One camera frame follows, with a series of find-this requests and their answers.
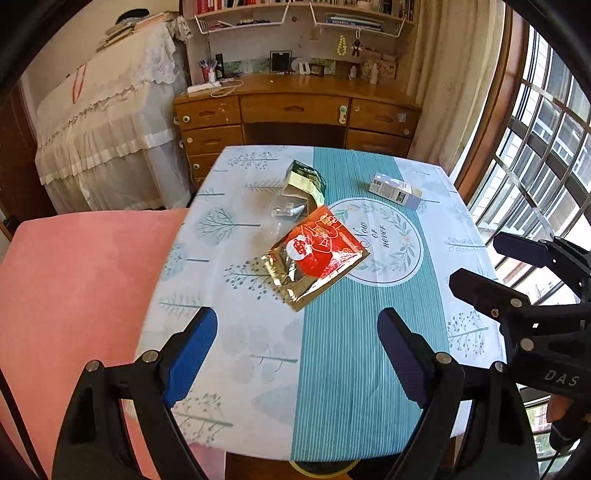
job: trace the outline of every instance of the picture frame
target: picture frame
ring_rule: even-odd
[[[310,75],[324,76],[324,65],[321,63],[310,63]]]
[[[291,50],[271,50],[269,54],[269,73],[289,73]]]

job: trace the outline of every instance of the hanging ornament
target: hanging ornament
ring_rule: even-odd
[[[339,38],[339,46],[336,47],[336,52],[339,57],[347,55],[347,39],[344,35],[341,35]]]
[[[359,57],[359,52],[361,52],[361,50],[363,50],[361,48],[361,42],[359,41],[359,36],[360,36],[361,30],[357,29],[355,31],[355,41],[353,42],[353,46],[351,47],[351,55],[353,57]]]

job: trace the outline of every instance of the gold foil packet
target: gold foil packet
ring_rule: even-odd
[[[273,245],[262,260],[285,302],[298,311],[368,255],[323,205]]]

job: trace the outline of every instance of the desk drawer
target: desk drawer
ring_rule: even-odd
[[[349,129],[345,148],[406,158],[410,139]]]
[[[242,121],[289,122],[339,125],[339,108],[348,106],[347,97],[307,95],[305,93],[267,93],[240,98]]]
[[[201,128],[184,130],[183,142],[188,155],[220,153],[228,145],[244,145],[242,126]]]
[[[212,169],[213,164],[219,157],[218,153],[208,153],[205,155],[189,155],[189,167],[191,168],[191,177],[197,187],[200,187]]]
[[[357,98],[351,104],[350,128],[412,138],[417,122],[418,112],[407,108]]]
[[[210,98],[174,106],[181,130],[240,123],[238,98]]]

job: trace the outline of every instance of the small white box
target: small white box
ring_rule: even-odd
[[[369,191],[413,210],[418,208],[423,196],[422,191],[418,188],[381,173],[374,175]]]

